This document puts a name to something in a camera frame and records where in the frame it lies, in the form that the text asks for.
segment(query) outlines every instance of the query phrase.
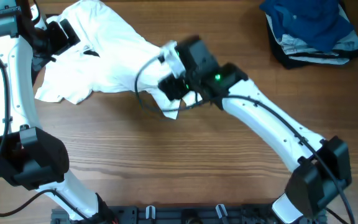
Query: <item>stack of folded clothes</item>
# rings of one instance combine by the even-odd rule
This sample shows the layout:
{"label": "stack of folded clothes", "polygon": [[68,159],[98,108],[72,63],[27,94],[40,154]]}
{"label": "stack of folded clothes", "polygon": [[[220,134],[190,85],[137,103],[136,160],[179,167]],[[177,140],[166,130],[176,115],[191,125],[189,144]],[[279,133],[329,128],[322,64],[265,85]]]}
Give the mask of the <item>stack of folded clothes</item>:
{"label": "stack of folded clothes", "polygon": [[287,69],[358,57],[358,36],[340,0],[265,0],[260,9],[273,55]]}

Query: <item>crumpled white garment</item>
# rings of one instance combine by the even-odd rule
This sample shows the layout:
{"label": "crumpled white garment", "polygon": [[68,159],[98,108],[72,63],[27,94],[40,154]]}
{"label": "crumpled white garment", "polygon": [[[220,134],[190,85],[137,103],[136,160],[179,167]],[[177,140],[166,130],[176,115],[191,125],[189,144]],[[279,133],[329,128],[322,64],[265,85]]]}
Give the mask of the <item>crumpled white garment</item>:
{"label": "crumpled white garment", "polygon": [[[35,98],[59,102],[63,98],[77,104],[92,91],[117,93],[134,91],[135,76],[140,68],[160,53],[160,48],[147,42],[111,8],[99,0],[81,0],[47,22],[68,19],[81,42],[56,56],[46,65],[45,78]],[[92,50],[100,57],[84,54]],[[139,91],[149,92],[161,109],[175,109],[179,100],[170,101],[157,87],[158,81],[171,73],[169,66],[158,60],[139,77]],[[195,102],[194,92],[183,100]],[[164,113],[175,119],[176,112]]]}

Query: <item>wooden table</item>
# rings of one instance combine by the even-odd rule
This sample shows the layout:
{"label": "wooden table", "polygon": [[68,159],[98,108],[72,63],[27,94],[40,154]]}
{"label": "wooden table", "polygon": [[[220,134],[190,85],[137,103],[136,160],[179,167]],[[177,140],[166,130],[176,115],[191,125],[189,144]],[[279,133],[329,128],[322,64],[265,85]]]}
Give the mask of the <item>wooden table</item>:
{"label": "wooden table", "polygon": [[[45,13],[62,12],[70,2],[39,0]],[[156,45],[199,34],[222,64],[241,67],[300,123],[327,138],[345,139],[353,175],[345,193],[358,222],[358,59],[344,67],[285,70],[270,53],[260,3],[107,5]],[[358,1],[346,3],[358,33]],[[109,205],[266,203],[283,192],[290,176],[263,140],[215,106],[181,112],[176,121],[148,117],[132,93],[93,93],[79,105],[36,101],[36,106],[44,130],[65,143],[72,171]],[[0,179],[0,211],[16,208],[33,194]],[[347,219],[339,198],[329,207]],[[0,223],[49,223],[52,208],[56,205],[41,197]]]}

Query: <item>blue folded shirt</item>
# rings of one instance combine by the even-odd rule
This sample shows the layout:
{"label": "blue folded shirt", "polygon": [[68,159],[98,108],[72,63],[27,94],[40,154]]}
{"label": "blue folded shirt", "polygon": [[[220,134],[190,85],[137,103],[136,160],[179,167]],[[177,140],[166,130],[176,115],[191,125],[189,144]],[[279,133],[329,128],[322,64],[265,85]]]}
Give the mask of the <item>blue folded shirt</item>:
{"label": "blue folded shirt", "polygon": [[276,37],[289,34],[322,52],[354,30],[339,15],[338,0],[265,0],[260,9],[272,18]]}

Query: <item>wooden surface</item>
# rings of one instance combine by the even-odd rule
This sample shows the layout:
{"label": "wooden surface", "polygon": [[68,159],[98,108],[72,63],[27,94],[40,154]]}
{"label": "wooden surface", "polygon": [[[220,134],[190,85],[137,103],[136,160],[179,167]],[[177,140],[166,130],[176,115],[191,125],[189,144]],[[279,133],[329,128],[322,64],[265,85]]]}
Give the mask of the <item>wooden surface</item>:
{"label": "wooden surface", "polygon": [[[39,3],[45,13],[71,4]],[[358,33],[358,1],[346,3]],[[345,193],[358,222],[358,59],[345,67],[283,69],[269,51],[259,4],[116,1],[108,6],[156,45],[200,34],[221,63],[241,67],[300,123],[327,138],[345,139],[353,175]],[[36,101],[36,106],[44,129],[65,143],[72,171],[109,205],[271,202],[290,176],[266,143],[214,106],[181,112],[176,121],[148,117],[132,93],[94,93],[80,105]],[[0,180],[0,211],[16,208],[33,194]],[[49,223],[55,207],[41,197],[0,223]],[[346,218],[339,198],[329,207]]]}

